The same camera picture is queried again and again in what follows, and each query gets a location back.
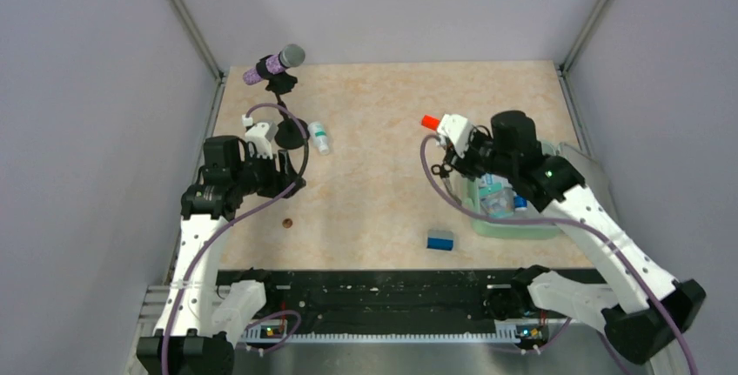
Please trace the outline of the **clear teal zip bag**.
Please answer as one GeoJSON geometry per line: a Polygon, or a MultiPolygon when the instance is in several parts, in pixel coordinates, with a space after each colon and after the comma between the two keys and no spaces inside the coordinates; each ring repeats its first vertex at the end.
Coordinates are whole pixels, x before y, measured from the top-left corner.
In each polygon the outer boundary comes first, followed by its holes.
{"type": "Polygon", "coordinates": [[[513,215],[513,190],[500,182],[477,182],[480,210],[491,218],[508,218],[513,215]]]}

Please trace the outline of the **white blue small bottle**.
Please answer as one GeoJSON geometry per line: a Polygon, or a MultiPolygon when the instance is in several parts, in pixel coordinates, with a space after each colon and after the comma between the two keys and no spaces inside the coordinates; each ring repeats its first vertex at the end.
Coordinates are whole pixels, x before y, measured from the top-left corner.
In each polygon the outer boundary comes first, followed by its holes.
{"type": "Polygon", "coordinates": [[[516,213],[522,213],[528,210],[528,202],[520,195],[513,197],[513,208],[516,213]]]}

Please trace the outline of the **white teal small bottle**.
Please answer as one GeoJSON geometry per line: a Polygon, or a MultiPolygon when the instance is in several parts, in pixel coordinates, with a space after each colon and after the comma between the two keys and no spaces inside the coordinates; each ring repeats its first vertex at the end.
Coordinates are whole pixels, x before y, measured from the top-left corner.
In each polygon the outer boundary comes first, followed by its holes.
{"type": "Polygon", "coordinates": [[[325,126],[320,122],[311,122],[308,124],[308,130],[311,140],[318,149],[320,155],[326,156],[331,153],[330,141],[325,131],[325,126]]]}

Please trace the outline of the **green plastic medicine box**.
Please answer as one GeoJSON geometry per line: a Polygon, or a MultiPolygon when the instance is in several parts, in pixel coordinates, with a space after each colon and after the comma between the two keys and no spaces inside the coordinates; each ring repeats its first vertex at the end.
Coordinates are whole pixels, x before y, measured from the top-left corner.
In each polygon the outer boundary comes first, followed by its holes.
{"type": "MultiPolygon", "coordinates": [[[[463,206],[475,214],[487,216],[480,210],[479,195],[477,191],[477,182],[481,180],[483,183],[500,182],[508,184],[513,190],[513,196],[519,195],[510,184],[509,180],[494,174],[486,174],[480,178],[468,179],[460,177],[458,179],[458,189],[461,192],[463,206]]],[[[472,229],[482,237],[500,238],[500,239],[529,239],[529,240],[545,240],[554,238],[560,233],[560,229],[554,224],[537,224],[537,225],[520,225],[520,221],[540,218],[540,214],[535,210],[532,203],[528,201],[528,210],[522,213],[516,213],[508,218],[491,218],[494,223],[490,223],[480,218],[469,218],[472,229]]]]}

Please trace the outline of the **translucent box lid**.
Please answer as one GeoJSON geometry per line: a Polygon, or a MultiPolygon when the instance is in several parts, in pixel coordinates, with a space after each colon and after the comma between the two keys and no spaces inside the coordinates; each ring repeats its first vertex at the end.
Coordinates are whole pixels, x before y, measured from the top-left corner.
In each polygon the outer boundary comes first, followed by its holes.
{"type": "Polygon", "coordinates": [[[585,178],[587,186],[593,191],[603,208],[613,213],[614,203],[610,193],[610,182],[600,164],[569,143],[558,144],[557,152],[585,178]]]}

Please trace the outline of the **black handled scissors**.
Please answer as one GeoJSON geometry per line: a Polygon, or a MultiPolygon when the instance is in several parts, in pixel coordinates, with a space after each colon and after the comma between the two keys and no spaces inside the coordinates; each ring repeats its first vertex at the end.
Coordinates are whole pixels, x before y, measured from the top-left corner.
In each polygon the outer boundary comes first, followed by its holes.
{"type": "Polygon", "coordinates": [[[462,199],[454,192],[453,185],[451,183],[452,171],[453,168],[448,164],[434,164],[431,166],[431,173],[441,180],[447,196],[451,198],[456,205],[462,206],[462,199]]]}

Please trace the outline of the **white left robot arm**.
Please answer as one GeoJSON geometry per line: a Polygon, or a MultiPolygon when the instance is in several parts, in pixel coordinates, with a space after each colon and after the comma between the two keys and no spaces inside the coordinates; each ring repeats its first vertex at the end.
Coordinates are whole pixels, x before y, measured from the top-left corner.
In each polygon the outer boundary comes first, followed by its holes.
{"type": "Polygon", "coordinates": [[[258,280],[234,284],[215,303],[228,231],[305,187],[309,150],[298,168],[287,150],[260,157],[237,136],[209,137],[204,163],[181,197],[180,247],[164,308],[136,358],[149,374],[230,374],[238,341],[255,315],[278,309],[279,294],[258,280]]]}

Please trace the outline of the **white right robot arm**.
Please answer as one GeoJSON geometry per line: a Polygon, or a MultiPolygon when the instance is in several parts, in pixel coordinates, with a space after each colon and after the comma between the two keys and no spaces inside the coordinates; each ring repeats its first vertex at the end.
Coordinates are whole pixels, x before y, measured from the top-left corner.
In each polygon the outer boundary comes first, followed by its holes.
{"type": "Polygon", "coordinates": [[[604,279],[602,287],[561,276],[543,266],[519,271],[510,303],[522,316],[553,311],[602,335],[627,361],[642,365],[677,344],[691,373],[694,356],[685,333],[706,292],[655,263],[600,204],[583,175],[565,158],[543,151],[534,121],[520,110],[502,111],[489,127],[458,114],[425,117],[422,124],[443,148],[442,168],[466,178],[503,177],[538,213],[528,225],[555,225],[604,279]]]}

